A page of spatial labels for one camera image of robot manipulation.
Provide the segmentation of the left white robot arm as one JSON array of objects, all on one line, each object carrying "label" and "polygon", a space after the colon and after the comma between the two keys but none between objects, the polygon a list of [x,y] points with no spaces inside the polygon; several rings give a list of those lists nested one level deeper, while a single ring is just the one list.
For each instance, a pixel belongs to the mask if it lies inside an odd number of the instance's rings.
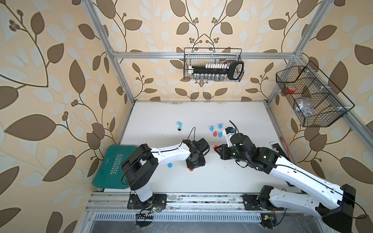
[{"label": "left white robot arm", "polygon": [[198,141],[185,139],[178,145],[164,148],[142,144],[121,164],[121,169],[130,189],[140,202],[146,203],[153,199],[148,182],[159,165],[186,161],[187,168],[194,170],[206,164],[205,156],[209,151],[210,146],[203,138]]}]

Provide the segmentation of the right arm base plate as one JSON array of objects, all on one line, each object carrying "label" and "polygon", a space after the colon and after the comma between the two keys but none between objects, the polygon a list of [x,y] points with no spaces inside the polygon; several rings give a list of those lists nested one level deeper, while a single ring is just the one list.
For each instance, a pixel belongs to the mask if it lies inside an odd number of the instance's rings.
[{"label": "right arm base plate", "polygon": [[260,200],[258,194],[243,194],[242,199],[246,211],[284,211],[284,208],[274,207],[269,201]]}]

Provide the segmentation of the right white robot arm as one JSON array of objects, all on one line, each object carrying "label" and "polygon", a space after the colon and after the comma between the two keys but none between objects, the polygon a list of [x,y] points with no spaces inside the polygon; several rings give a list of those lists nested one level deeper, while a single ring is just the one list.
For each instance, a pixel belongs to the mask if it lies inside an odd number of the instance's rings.
[{"label": "right white robot arm", "polygon": [[340,233],[352,231],[355,188],[318,178],[276,151],[256,147],[244,134],[228,133],[226,139],[227,144],[214,148],[222,160],[245,162],[248,167],[281,178],[303,191],[290,193],[265,185],[257,196],[261,208],[288,208],[317,217]]}]

